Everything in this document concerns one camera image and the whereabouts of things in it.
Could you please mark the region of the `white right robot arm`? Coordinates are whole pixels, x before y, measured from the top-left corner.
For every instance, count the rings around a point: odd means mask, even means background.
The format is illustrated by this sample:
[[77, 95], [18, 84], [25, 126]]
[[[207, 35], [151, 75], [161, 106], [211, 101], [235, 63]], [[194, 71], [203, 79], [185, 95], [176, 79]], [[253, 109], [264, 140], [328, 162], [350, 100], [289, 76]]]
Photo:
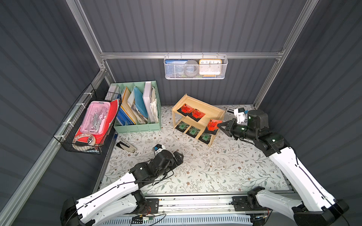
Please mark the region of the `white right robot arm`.
[[269, 128], [268, 115], [262, 110], [234, 111], [236, 117], [219, 123], [220, 131], [235, 140], [252, 143], [270, 158], [300, 196], [286, 198], [257, 186], [248, 191], [250, 209], [268, 208], [294, 220], [299, 226], [330, 226], [349, 210], [344, 200], [337, 200], [298, 159], [294, 148], [279, 133]]

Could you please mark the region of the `green tea bag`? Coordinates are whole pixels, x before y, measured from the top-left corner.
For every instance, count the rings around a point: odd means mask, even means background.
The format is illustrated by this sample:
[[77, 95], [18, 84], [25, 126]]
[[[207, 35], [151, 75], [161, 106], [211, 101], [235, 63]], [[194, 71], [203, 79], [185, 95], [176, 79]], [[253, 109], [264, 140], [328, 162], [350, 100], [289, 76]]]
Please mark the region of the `green tea bag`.
[[194, 126], [191, 126], [186, 132], [186, 134], [192, 138], [195, 138], [199, 133], [200, 133], [200, 129], [198, 129]]
[[180, 131], [180, 132], [182, 132], [182, 133], [185, 133], [185, 132], [188, 130], [189, 127], [190, 127], [189, 124], [187, 124], [187, 123], [184, 122], [184, 121], [181, 121], [181, 122], [179, 122], [179, 123], [176, 125], [175, 128], [176, 128], [178, 131]]
[[201, 136], [198, 138], [199, 141], [209, 145], [212, 138], [212, 134], [210, 133], [202, 133]]

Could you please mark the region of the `red tea bag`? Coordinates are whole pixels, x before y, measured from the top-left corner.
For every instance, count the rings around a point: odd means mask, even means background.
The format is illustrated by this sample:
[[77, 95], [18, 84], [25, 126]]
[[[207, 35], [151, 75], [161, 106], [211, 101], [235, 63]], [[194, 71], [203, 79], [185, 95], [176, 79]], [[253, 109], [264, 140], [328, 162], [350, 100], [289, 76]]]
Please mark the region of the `red tea bag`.
[[219, 130], [218, 124], [220, 123], [222, 123], [221, 120], [210, 120], [204, 130], [204, 133], [216, 135]]
[[183, 116], [188, 116], [192, 111], [194, 110], [194, 108], [192, 108], [191, 106], [187, 105], [187, 104], [183, 104], [178, 110], [177, 112], [180, 113]]
[[198, 109], [194, 109], [188, 116], [194, 121], [199, 122], [205, 116], [205, 113]]

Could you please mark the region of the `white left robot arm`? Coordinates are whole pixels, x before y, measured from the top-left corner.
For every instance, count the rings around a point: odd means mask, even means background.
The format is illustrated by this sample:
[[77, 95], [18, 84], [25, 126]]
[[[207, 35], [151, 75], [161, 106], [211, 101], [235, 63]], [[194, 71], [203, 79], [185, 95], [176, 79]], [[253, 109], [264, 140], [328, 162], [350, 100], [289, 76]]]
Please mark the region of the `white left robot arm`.
[[98, 226], [124, 214], [146, 210], [147, 200], [141, 188], [166, 179], [167, 174], [183, 164], [184, 156], [159, 148], [148, 162], [136, 164], [111, 185], [84, 198], [69, 198], [63, 203], [63, 226]]

